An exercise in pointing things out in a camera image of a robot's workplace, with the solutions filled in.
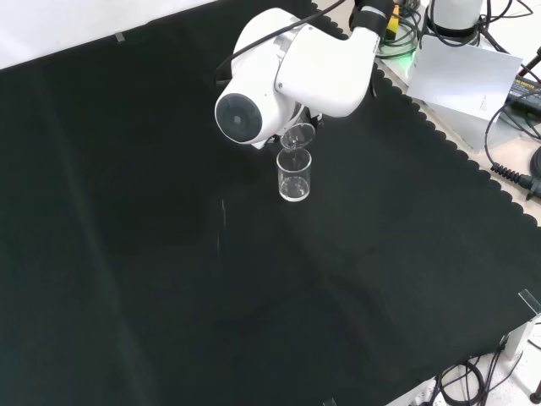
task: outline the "black cable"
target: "black cable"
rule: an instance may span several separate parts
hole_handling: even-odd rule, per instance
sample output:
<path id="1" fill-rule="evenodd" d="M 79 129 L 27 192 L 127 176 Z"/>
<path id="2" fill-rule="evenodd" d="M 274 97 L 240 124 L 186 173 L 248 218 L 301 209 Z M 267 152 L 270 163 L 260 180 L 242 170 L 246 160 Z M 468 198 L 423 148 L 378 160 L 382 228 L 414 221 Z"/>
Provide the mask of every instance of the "black cable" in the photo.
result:
<path id="1" fill-rule="evenodd" d="M 534 343 L 532 340 L 527 340 L 530 344 L 532 344 L 535 348 L 541 350 L 541 347 L 539 347 L 536 343 Z"/>
<path id="2" fill-rule="evenodd" d="M 464 374 L 464 377 L 466 378 L 466 401 L 467 406 L 472 406 L 472 399 L 470 398 L 470 386 L 468 383 L 469 380 L 467 379 L 467 363 L 464 366 L 466 368 L 466 373 Z"/>
<path id="3" fill-rule="evenodd" d="M 527 10 L 527 14 L 504 15 L 504 16 L 501 17 L 502 19 L 520 19 L 521 17 L 527 17 L 528 15 L 533 14 L 533 10 L 531 8 L 529 8 L 529 6 L 527 4 L 525 4 L 523 1 L 516 0 L 516 2 L 521 4 Z"/>
<path id="4" fill-rule="evenodd" d="M 475 375 L 475 377 L 477 378 L 477 381 L 478 381 L 478 392 L 477 392 L 477 394 L 475 395 L 475 397 L 473 399 L 468 399 L 467 401 L 456 400 L 456 399 L 451 398 L 447 394 L 447 392 L 445 391 L 445 387 L 447 385 L 441 385 L 440 384 L 440 392 L 443 395 L 443 398 L 445 399 L 445 401 L 450 406 L 469 406 L 470 404 L 478 403 L 479 401 L 481 401 L 481 399 L 484 396 L 485 384 L 484 384 L 483 374 L 481 374 L 481 371 L 479 370 L 479 368 L 477 366 L 473 365 L 469 361 L 463 362 L 460 365 L 466 366 L 466 374 L 465 374 L 465 376 L 467 376 L 468 369 Z M 443 381 L 443 378 L 445 377 L 445 375 L 447 375 L 453 369 L 454 368 L 450 368 L 449 370 L 447 370 L 446 372 L 444 372 L 441 375 L 442 381 Z"/>
<path id="5" fill-rule="evenodd" d="M 495 21 L 498 21 L 499 19 L 503 19 L 505 17 L 505 15 L 507 14 L 507 12 L 509 11 L 509 9 L 511 8 L 512 4 L 513 4 L 513 0 L 509 0 L 509 2 L 507 2 L 507 5 L 504 8 L 504 11 L 502 11 L 500 15 L 498 15 L 498 16 L 494 17 L 492 20 L 490 20 L 490 22 L 494 23 Z"/>
<path id="6" fill-rule="evenodd" d="M 518 129 L 518 130 L 522 131 L 523 133 L 525 133 L 525 134 L 529 135 L 530 137 L 534 138 L 535 140 L 541 140 L 541 134 L 539 136 L 537 136 L 536 134 L 530 133 L 520 123 L 518 123 L 506 110 L 504 110 L 503 113 L 513 122 L 513 124 L 508 123 L 503 117 L 500 117 L 500 120 L 502 120 L 504 123 L 506 123 L 507 125 L 510 125 L 514 129 Z M 528 126 L 530 126 L 530 128 L 532 128 L 537 133 L 537 130 L 534 129 L 531 124 L 529 124 L 528 122 L 527 122 L 527 124 L 528 124 Z"/>
<path id="7" fill-rule="evenodd" d="M 541 134 L 537 131 L 537 129 L 535 128 L 535 125 L 533 125 L 533 123 L 530 121 L 527 115 L 524 117 L 524 121 L 526 122 L 527 126 L 530 129 L 532 129 L 532 131 L 535 133 L 536 137 L 533 137 L 533 138 L 537 138 L 538 140 L 541 140 Z"/>
<path id="8" fill-rule="evenodd" d="M 495 387 L 490 388 L 489 392 L 494 391 L 499 385 L 501 385 L 502 383 L 507 381 L 509 378 L 511 378 L 511 375 L 513 375 L 513 372 L 515 371 L 516 367 L 518 366 L 518 363 L 521 362 L 521 359 L 522 359 L 523 355 L 524 355 L 524 353 L 522 353 L 521 356 L 518 357 L 518 359 L 516 360 L 516 363 L 513 365 L 513 367 L 509 371 L 509 374 L 500 383 L 498 383 Z"/>
<path id="9" fill-rule="evenodd" d="M 263 42 L 266 42 L 272 38 L 274 38 L 275 36 L 279 36 L 280 34 L 283 34 L 284 32 L 288 32 L 289 30 L 292 30 L 293 28 L 296 28 L 296 27 L 299 27 L 300 25 L 303 25 L 303 24 L 306 24 L 306 23 L 309 23 L 310 21 L 313 21 L 314 19 L 317 19 L 318 17 L 324 15 L 324 14 L 327 14 L 329 13 L 330 11 L 334 10 L 335 8 L 337 8 L 339 5 L 341 5 L 342 3 L 344 3 L 346 0 L 338 0 L 336 3 L 332 4 L 330 7 L 327 7 L 326 9 L 324 10 L 320 10 L 318 11 L 317 13 L 315 14 L 312 14 L 310 15 L 309 17 L 306 17 L 305 19 L 300 19 L 299 21 L 297 21 L 296 23 L 293 23 L 291 25 L 288 25 L 287 27 L 284 27 L 284 28 L 280 28 L 279 30 L 276 30 L 274 32 L 271 32 L 270 34 L 264 36 L 263 38 L 259 38 L 259 40 L 257 41 L 254 41 L 252 42 L 251 44 L 247 45 L 246 47 L 236 51 L 235 53 L 233 53 L 232 55 L 230 55 L 229 57 L 227 57 L 222 63 L 220 63 L 218 65 L 218 67 L 216 68 L 216 71 L 214 73 L 214 83 L 223 83 L 225 82 L 224 80 L 221 80 L 221 81 L 217 81 L 216 78 L 218 76 L 218 73 L 220 72 L 220 70 L 229 62 L 231 62 L 233 59 L 239 57 L 240 55 L 242 55 L 243 53 L 245 53 L 246 51 L 249 51 L 250 49 L 254 48 L 254 47 L 257 47 L 258 45 L 262 44 Z"/>
<path id="10" fill-rule="evenodd" d="M 520 95 L 520 96 L 517 96 L 517 97 L 513 97 L 511 100 L 509 101 L 506 101 L 504 103 L 504 105 L 502 107 L 500 107 L 498 109 L 498 111 L 494 114 L 494 116 L 492 116 L 492 118 L 490 119 L 489 121 L 489 125 L 487 126 L 487 129 L 486 131 L 484 132 L 484 152 L 487 154 L 487 157 L 490 161 L 490 163 L 494 166 L 496 164 L 496 162 L 494 161 L 494 159 L 492 159 L 492 156 L 490 156 L 490 153 L 489 153 L 489 131 L 490 131 L 490 127 L 492 127 L 492 123 L 496 120 L 496 117 L 498 117 L 498 114 L 500 114 L 501 112 L 503 112 L 508 106 L 510 106 L 512 103 L 514 103 L 516 100 L 518 99 L 523 99 L 523 98 L 526 98 L 526 97 L 530 97 L 530 96 L 534 96 L 534 95 L 541 95 L 541 91 L 531 91 L 529 93 L 525 93 L 524 95 Z"/>
<path id="11" fill-rule="evenodd" d="M 477 366 L 477 364 L 479 363 L 479 361 L 481 360 L 481 357 L 477 357 L 477 360 L 473 363 L 473 366 Z M 466 374 L 464 375 L 460 375 L 459 377 L 457 377 L 456 379 L 453 379 L 452 381 L 449 381 L 447 382 L 443 387 L 448 387 L 449 385 L 452 385 L 453 383 L 457 382 L 457 381 L 460 381 L 464 376 L 466 376 L 467 374 L 469 374 L 471 372 L 471 370 L 469 370 Z"/>
<path id="12" fill-rule="evenodd" d="M 404 0 L 400 6 L 402 8 L 410 8 L 411 10 L 417 10 L 421 5 L 421 0 Z"/>
<path id="13" fill-rule="evenodd" d="M 399 23 L 398 23 L 399 25 L 405 25 L 407 28 L 409 28 L 409 30 L 406 32 L 406 34 L 404 34 L 403 36 L 401 36 L 397 40 L 383 40 L 381 42 L 381 46 L 383 46 L 383 47 L 405 47 L 405 46 L 410 45 L 410 44 L 412 44 L 412 46 L 410 47 L 410 49 L 408 49 L 407 51 L 404 51 L 404 52 L 390 53 L 390 54 L 384 54 L 384 53 L 377 54 L 376 55 L 377 58 L 379 58 L 379 59 L 393 59 L 393 58 L 404 57 L 406 55 L 411 55 L 417 49 L 418 38 L 420 37 L 420 33 L 421 33 L 421 30 L 419 29 L 419 23 L 421 22 L 421 14 L 419 14 L 417 11 L 415 11 L 413 9 L 407 9 L 406 11 L 411 16 L 411 18 L 413 20 L 413 23 L 408 21 L 405 16 L 400 15 L 400 14 L 398 14 L 398 15 L 393 14 L 393 17 L 395 17 L 395 18 L 397 18 L 399 20 Z M 404 38 L 406 38 L 408 36 L 411 36 L 411 38 L 408 41 L 398 43 L 400 40 L 403 40 Z"/>

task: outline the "transparent cup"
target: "transparent cup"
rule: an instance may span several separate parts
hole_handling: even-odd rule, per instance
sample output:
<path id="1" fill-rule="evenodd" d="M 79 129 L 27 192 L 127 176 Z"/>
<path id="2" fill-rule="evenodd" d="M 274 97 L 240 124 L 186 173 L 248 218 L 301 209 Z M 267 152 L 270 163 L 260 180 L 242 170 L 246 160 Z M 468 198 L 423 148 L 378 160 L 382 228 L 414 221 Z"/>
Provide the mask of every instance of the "transparent cup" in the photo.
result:
<path id="1" fill-rule="evenodd" d="M 303 148 L 281 150 L 276 157 L 278 190 L 287 201 L 301 201 L 310 193 L 312 156 Z"/>
<path id="2" fill-rule="evenodd" d="M 296 123 L 280 138 L 281 146 L 287 150 L 304 148 L 315 138 L 315 128 L 310 123 Z"/>

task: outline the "white wall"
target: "white wall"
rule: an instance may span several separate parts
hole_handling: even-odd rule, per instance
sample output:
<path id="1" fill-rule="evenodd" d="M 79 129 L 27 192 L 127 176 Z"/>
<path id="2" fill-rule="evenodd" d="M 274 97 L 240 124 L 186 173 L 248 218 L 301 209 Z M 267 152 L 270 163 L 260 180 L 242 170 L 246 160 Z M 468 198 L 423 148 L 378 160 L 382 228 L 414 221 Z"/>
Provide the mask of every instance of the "white wall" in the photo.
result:
<path id="1" fill-rule="evenodd" d="M 0 69 L 213 0 L 0 0 Z"/>

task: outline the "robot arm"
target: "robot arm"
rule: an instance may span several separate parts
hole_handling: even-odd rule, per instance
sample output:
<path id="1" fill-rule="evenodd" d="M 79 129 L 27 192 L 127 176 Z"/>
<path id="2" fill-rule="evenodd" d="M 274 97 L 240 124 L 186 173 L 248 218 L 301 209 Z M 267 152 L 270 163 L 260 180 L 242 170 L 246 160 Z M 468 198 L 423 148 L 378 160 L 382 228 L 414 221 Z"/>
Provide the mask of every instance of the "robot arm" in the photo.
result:
<path id="1" fill-rule="evenodd" d="M 331 117 L 351 114 L 369 87 L 374 57 L 394 3 L 365 0 L 352 17 L 352 36 L 337 40 L 312 25 L 274 37 L 232 61 L 232 80 L 216 102 L 222 133 L 261 147 L 295 124 L 303 107 Z M 253 18 L 235 52 L 298 19 L 279 8 Z"/>

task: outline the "black cloth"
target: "black cloth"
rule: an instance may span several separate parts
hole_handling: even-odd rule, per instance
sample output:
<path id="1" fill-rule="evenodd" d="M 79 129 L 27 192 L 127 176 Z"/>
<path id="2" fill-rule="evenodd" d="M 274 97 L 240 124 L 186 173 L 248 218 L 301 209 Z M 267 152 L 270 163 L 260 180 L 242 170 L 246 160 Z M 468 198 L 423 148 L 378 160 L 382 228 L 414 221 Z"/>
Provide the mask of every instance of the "black cloth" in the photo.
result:
<path id="1" fill-rule="evenodd" d="M 0 74 L 1 404 L 384 405 L 531 316 L 535 221 L 381 72 L 302 203 L 220 134 L 214 67 L 274 6 L 313 12 L 221 0 Z"/>

